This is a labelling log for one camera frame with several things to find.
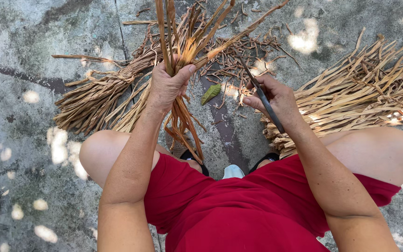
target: white object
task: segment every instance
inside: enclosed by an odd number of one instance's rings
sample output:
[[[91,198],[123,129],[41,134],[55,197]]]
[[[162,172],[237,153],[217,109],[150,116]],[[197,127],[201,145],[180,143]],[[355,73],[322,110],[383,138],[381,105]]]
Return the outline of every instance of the white object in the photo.
[[[229,178],[243,178],[245,174],[243,171],[235,164],[232,164],[225,168],[225,173],[222,179],[229,179]]]

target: hand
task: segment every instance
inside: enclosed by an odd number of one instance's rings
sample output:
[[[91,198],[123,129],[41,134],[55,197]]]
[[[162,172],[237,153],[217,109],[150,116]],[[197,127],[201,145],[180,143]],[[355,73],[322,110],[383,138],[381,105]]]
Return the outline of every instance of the hand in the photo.
[[[290,135],[300,130],[310,129],[309,125],[307,125],[299,113],[298,105],[296,105],[295,96],[291,88],[284,86],[269,75],[258,76],[256,80],[261,85],[262,91],[264,91],[264,94],[267,96],[273,111],[287,134]],[[248,82],[247,88],[252,89],[254,86],[252,83]],[[257,93],[253,96],[245,97],[243,103],[264,113],[265,116],[271,120]]]
[[[147,105],[152,110],[159,110],[167,114],[175,98],[184,95],[188,87],[189,78],[195,72],[194,65],[184,66],[174,77],[166,72],[164,61],[154,67],[152,71],[152,82]]]

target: person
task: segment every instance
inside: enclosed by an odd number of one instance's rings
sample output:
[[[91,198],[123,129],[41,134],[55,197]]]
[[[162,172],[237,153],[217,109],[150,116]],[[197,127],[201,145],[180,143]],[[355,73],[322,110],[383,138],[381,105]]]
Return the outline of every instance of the person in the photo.
[[[316,239],[328,230],[339,251],[399,251],[378,206],[403,184],[403,131],[377,127],[318,138],[290,88],[256,77],[298,154],[264,158],[243,178],[215,181],[195,160],[157,145],[165,115],[195,70],[188,65],[170,77],[157,65],[131,134],[99,131],[81,146],[81,164],[103,188],[98,251],[154,251],[147,223],[168,233],[169,252],[328,251]],[[257,96],[243,102],[266,111]]]

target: person's left hand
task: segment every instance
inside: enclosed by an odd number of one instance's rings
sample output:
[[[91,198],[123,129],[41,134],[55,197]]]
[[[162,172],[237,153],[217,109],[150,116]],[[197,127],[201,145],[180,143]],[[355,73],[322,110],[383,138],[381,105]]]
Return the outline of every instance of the person's left hand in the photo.
[[[147,99],[150,108],[168,113],[175,98],[186,93],[189,78],[195,70],[194,65],[187,65],[180,69],[174,77],[170,77],[166,72],[164,61],[155,66],[152,71],[150,94]]]

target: red clothing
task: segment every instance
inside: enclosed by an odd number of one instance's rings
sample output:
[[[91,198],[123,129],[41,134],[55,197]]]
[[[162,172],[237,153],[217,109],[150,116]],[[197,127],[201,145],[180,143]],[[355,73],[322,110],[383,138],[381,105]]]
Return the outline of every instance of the red clothing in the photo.
[[[395,186],[355,174],[378,206]],[[328,251],[317,239],[329,230],[298,155],[243,178],[215,181],[161,154],[144,198],[147,221],[168,233],[166,251]]]

